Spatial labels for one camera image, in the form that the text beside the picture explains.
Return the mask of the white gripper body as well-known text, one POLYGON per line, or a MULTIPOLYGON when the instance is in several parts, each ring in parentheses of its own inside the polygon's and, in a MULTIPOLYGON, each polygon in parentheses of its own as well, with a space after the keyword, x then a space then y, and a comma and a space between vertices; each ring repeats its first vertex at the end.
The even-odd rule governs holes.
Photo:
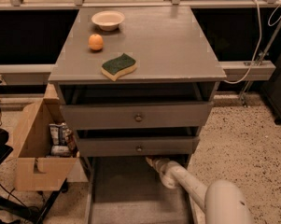
POLYGON ((152 161, 152 167, 161 174, 165 171, 167 164, 169 163, 168 158, 161 158, 161 159, 155 159, 152 161))

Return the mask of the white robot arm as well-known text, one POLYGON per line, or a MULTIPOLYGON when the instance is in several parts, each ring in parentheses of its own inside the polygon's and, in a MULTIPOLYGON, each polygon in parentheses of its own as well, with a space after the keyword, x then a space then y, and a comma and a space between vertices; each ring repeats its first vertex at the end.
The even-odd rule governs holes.
POLYGON ((178 162, 146 157, 168 189, 181 186, 204 212, 205 224, 253 224, 243 192, 232 182, 217 180, 206 186, 178 162))

